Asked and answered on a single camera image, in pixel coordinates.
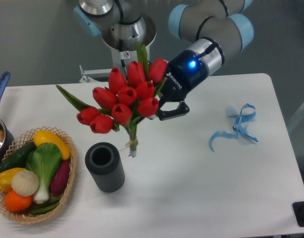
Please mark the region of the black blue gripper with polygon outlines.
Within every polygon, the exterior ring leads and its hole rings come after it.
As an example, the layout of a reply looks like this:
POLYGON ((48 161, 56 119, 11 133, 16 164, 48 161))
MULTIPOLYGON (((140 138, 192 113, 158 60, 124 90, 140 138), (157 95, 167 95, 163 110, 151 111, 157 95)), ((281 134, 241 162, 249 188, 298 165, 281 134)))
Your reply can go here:
POLYGON ((158 109, 156 114, 149 117, 150 120, 158 118, 164 121, 189 113, 189 106, 183 100, 209 76, 209 67, 203 59, 205 56, 205 53, 198 55, 192 50, 185 50, 168 63, 164 73, 166 82, 161 89, 162 100, 179 104, 176 109, 169 111, 158 109))

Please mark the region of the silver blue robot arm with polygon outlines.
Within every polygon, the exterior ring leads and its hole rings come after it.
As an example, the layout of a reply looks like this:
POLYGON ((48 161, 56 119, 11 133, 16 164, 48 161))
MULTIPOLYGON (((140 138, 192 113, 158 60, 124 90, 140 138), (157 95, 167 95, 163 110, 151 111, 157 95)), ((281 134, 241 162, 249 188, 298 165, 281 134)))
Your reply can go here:
MULTIPOLYGON (((169 31, 190 46, 168 63, 160 104, 178 102, 179 106, 158 111, 160 120, 187 114, 187 94, 252 41, 252 23, 242 15, 249 5, 248 0, 205 0, 171 11, 169 31)), ((113 65, 122 73, 138 59, 139 47, 150 47, 156 37, 154 21, 133 0, 81 0, 74 14, 86 32, 102 36, 113 65)))

